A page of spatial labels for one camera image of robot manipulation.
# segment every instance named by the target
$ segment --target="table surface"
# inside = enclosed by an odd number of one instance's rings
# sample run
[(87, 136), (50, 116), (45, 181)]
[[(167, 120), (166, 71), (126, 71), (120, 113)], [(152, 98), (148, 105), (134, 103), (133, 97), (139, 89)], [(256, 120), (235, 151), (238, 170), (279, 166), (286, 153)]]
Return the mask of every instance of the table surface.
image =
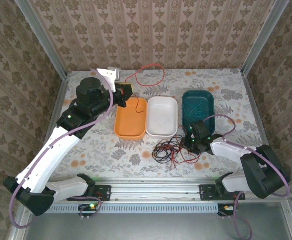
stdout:
[[(121, 72), (120, 81), (135, 73), (134, 70)], [(68, 76), (69, 84), (62, 111), (76, 98), (76, 87), (81, 80), (91, 77), (89, 71), (73, 72)], [(141, 83), (151, 85), (163, 77), (162, 70), (144, 70), (138, 75)], [(234, 142), (246, 146), (262, 144), (256, 125), (243, 77), (239, 69), (179, 69), (166, 70), (164, 82), (154, 87), (142, 87), (131, 78), (134, 93), (147, 101), (154, 96), (173, 97), (178, 102), (178, 125), (182, 125), (182, 96), (189, 90), (207, 90), (214, 96), (215, 113), (232, 117), (236, 131), (228, 136)], [(95, 125), (65, 156), (55, 170), (52, 179), (63, 180), (86, 174), (92, 178), (218, 178), (223, 174), (240, 169), (235, 162), (223, 157), (204, 153), (195, 164), (182, 163), (171, 170), (171, 164), (158, 164), (152, 157), (160, 141), (147, 134), (140, 141), (125, 141), (114, 133), (117, 107), (110, 116)], [(215, 133), (230, 131), (232, 123), (218, 117)]]

